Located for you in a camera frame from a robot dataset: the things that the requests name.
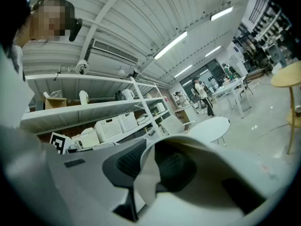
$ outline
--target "wooden round table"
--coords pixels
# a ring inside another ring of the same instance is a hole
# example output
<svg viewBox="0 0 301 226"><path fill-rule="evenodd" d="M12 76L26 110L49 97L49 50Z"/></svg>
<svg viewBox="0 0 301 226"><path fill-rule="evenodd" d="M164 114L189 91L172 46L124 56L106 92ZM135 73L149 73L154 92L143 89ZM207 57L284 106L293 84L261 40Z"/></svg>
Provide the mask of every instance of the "wooden round table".
<svg viewBox="0 0 301 226"><path fill-rule="evenodd" d="M226 145L224 138L222 137L228 131L230 127L230 121L226 117L214 117L195 125L188 135L194 137L200 141L213 142L222 138L224 145Z"/></svg>
<svg viewBox="0 0 301 226"><path fill-rule="evenodd" d="M289 88L291 96L291 110L286 116L287 123L292 126L291 138L287 150L290 153L295 127L301 128L301 117L295 116L295 101L293 97L293 86L301 84L301 61L293 63L283 69L280 69L271 80L271 84L275 87Z"/></svg>

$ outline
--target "window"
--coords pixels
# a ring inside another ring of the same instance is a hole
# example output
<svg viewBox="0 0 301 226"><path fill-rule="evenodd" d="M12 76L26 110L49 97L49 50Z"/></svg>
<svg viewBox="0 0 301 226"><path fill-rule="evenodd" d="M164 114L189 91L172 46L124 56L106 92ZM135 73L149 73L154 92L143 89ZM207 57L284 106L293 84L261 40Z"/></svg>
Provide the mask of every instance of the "window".
<svg viewBox="0 0 301 226"><path fill-rule="evenodd" d="M203 81L208 87L212 87L209 78L214 77L218 82L219 80L223 80L224 73L218 62L214 59L194 73L187 76L184 80L180 81L180 84L184 88L189 98L193 97L191 89L193 88L192 79L194 77L199 77L200 81Z"/></svg>

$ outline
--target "woman walking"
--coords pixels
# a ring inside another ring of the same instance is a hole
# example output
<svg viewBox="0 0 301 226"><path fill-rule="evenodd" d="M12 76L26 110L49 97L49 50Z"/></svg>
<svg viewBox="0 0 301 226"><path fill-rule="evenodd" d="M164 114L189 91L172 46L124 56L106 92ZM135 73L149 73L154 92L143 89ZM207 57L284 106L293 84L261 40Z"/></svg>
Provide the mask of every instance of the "woman walking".
<svg viewBox="0 0 301 226"><path fill-rule="evenodd" d="M207 114L208 114L207 118L209 119L209 118L214 117L215 114L213 113L212 103L208 99L208 95L205 92L204 87L205 87L204 85L200 85L199 84L198 77L193 78L193 90L201 98L201 100L206 104L206 106L207 106Z"/></svg>

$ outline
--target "white kettle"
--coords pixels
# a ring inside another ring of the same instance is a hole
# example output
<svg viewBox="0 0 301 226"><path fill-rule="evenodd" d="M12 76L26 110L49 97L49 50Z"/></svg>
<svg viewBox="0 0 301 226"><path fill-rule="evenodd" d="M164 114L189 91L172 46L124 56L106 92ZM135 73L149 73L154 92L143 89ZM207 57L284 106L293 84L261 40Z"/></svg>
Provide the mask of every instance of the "white kettle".
<svg viewBox="0 0 301 226"><path fill-rule="evenodd" d="M134 99L134 93L130 89L124 89L122 91L123 96L125 97L126 100L133 100Z"/></svg>
<svg viewBox="0 0 301 226"><path fill-rule="evenodd" d="M81 90L79 93L79 99L81 105L87 105L89 102L89 95L87 92Z"/></svg>

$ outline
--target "cardboard box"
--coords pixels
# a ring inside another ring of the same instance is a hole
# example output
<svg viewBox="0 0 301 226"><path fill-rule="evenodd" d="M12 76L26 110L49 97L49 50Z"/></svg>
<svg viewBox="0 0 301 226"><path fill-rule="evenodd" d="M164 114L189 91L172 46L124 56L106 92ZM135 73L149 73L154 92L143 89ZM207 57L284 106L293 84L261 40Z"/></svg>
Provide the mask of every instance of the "cardboard box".
<svg viewBox="0 0 301 226"><path fill-rule="evenodd" d="M61 108L67 106L66 98L47 97L45 101L45 110Z"/></svg>

